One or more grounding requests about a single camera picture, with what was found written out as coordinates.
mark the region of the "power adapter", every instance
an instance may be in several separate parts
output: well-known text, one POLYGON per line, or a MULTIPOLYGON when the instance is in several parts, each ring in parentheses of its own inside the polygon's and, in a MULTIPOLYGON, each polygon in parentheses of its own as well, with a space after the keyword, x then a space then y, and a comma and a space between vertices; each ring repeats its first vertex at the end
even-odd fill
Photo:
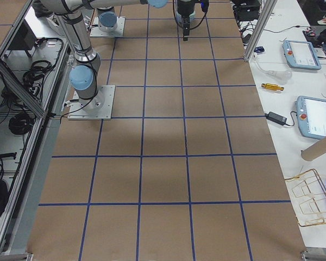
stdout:
POLYGON ((282 126, 286 125, 287 118, 285 118, 279 114, 276 114, 276 113, 273 113, 270 111, 269 113, 265 113, 265 116, 266 116, 267 120, 273 121, 282 126))

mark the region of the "brown cylinder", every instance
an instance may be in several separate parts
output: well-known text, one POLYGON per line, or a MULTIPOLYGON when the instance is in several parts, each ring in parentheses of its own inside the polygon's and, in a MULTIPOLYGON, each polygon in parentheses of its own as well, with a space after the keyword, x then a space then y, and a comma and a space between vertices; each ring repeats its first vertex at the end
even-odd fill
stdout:
POLYGON ((307 161, 312 161, 326 153, 326 137, 301 151, 301 156, 307 161))

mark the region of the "blue-framed tablet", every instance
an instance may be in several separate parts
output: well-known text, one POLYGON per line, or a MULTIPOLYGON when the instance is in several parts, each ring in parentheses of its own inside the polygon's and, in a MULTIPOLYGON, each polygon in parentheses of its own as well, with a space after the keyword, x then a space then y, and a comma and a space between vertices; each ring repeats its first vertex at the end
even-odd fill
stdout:
POLYGON ((285 40, 284 54, 292 68, 320 70, 321 64, 311 42, 285 40))
POLYGON ((326 136, 326 100, 299 96, 296 108, 302 136, 323 139, 326 136))

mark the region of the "yellow screwdriver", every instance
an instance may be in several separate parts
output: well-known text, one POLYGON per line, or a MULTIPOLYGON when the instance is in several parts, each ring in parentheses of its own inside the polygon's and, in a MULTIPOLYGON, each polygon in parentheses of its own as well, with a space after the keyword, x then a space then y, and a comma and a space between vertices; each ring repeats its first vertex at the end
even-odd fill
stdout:
POLYGON ((272 83, 262 83, 261 87, 268 89, 268 90, 272 90, 272 91, 283 91, 284 87, 280 87, 276 84, 272 84, 272 83))

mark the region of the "blue joint cap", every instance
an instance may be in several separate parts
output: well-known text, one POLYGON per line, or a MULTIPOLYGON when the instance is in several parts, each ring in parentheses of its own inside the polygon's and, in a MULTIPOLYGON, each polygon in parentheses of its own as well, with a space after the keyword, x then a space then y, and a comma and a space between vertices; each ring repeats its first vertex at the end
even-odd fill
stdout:
POLYGON ((114 27, 117 23, 117 15, 114 12, 104 12, 99 15, 99 23, 105 27, 114 27))
POLYGON ((168 3, 168 0, 147 0, 147 2, 153 7, 162 8, 165 7, 165 5, 168 3))
POLYGON ((93 83, 94 75, 92 70, 85 65, 78 65, 71 70, 69 80, 78 91, 88 89, 93 83))

